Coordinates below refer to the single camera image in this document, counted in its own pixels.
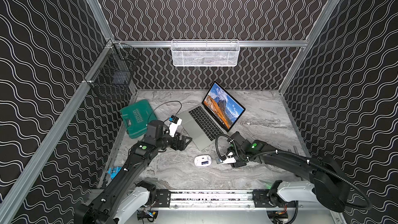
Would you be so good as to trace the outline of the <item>white wireless mouse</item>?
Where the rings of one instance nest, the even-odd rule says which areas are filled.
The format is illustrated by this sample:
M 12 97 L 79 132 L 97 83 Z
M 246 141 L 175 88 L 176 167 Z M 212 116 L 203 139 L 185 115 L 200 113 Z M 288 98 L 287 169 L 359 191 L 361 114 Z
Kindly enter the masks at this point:
M 210 155 L 200 155 L 195 157 L 194 165 L 196 167 L 208 167 L 212 164 L 212 158 Z

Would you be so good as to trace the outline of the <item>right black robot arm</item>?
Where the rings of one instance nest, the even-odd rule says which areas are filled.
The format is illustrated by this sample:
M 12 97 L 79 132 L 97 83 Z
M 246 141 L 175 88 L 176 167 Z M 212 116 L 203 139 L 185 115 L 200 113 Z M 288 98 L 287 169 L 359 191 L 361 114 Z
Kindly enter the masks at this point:
M 243 138 L 239 132 L 227 137 L 229 148 L 219 155 L 232 167 L 242 167 L 249 162 L 278 167 L 304 179 L 304 182 L 276 181 L 268 191 L 272 206 L 292 201 L 318 202 L 334 212 L 342 213 L 350 207 L 370 210 L 370 198 L 355 186 L 330 157 L 316 159 L 278 149 L 264 141 L 253 142 Z

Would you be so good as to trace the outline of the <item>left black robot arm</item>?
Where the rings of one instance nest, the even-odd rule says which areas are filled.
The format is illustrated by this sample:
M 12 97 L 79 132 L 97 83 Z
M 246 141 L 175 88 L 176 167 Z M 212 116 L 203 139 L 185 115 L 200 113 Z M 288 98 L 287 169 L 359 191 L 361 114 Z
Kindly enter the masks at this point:
M 136 180 L 161 150 L 185 150 L 192 138 L 153 120 L 143 139 L 133 145 L 126 162 L 109 185 L 88 205 L 75 209 L 76 224 L 124 224 L 142 206 L 156 203 L 155 185 Z

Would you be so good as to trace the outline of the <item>silver laptop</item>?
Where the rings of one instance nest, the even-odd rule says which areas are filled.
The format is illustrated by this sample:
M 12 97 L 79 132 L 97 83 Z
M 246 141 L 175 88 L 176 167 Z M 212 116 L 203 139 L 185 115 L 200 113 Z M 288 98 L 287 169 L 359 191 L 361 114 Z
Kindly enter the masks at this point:
M 214 81 L 203 98 L 194 108 L 177 117 L 198 150 L 204 150 L 219 134 L 227 134 L 243 115 L 246 108 L 226 89 Z

